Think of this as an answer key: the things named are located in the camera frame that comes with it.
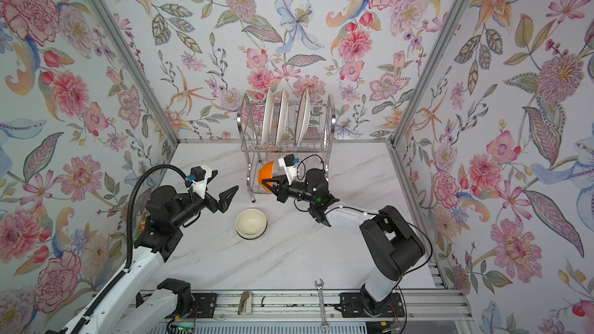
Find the orange bowl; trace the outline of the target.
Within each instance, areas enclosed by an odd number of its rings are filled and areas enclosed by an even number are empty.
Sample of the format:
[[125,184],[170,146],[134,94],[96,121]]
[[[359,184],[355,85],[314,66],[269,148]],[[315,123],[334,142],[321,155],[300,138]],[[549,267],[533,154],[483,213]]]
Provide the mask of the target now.
[[264,164],[258,171],[258,184],[266,192],[272,194],[272,191],[263,184],[263,180],[272,179],[277,175],[277,162],[271,161]]

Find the cream white bowl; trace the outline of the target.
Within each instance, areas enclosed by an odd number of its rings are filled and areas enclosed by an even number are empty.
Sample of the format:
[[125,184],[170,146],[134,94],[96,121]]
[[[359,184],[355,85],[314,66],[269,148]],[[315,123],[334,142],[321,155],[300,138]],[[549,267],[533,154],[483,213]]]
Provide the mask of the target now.
[[245,240],[255,240],[262,236],[268,227],[267,216],[258,209],[247,209],[238,214],[235,220],[236,233]]

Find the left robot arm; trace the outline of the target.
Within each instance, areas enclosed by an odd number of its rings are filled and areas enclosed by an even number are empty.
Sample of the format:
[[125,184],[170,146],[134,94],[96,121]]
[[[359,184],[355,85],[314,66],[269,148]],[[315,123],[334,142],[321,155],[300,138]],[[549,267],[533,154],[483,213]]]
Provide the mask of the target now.
[[146,302],[125,314],[131,300],[173,254],[182,240],[182,229],[196,221],[202,210],[225,213],[238,190],[233,186],[217,199],[204,184],[191,184],[184,194],[172,186],[154,190],[146,204],[145,230],[128,245],[124,264],[61,332],[144,333],[166,317],[190,312],[194,304],[190,283],[167,278]]

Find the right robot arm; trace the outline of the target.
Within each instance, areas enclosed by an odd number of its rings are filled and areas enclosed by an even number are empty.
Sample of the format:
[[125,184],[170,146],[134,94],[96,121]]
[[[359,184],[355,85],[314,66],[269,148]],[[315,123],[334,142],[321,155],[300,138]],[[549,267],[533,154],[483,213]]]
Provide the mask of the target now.
[[306,212],[319,224],[359,231],[374,262],[374,269],[360,289],[357,304],[369,315],[378,315],[394,288],[425,256],[426,250],[414,225],[392,206],[360,210],[343,205],[331,194],[325,173],[310,169],[299,179],[291,167],[280,176],[259,173],[258,182],[280,203],[288,199],[308,203]]

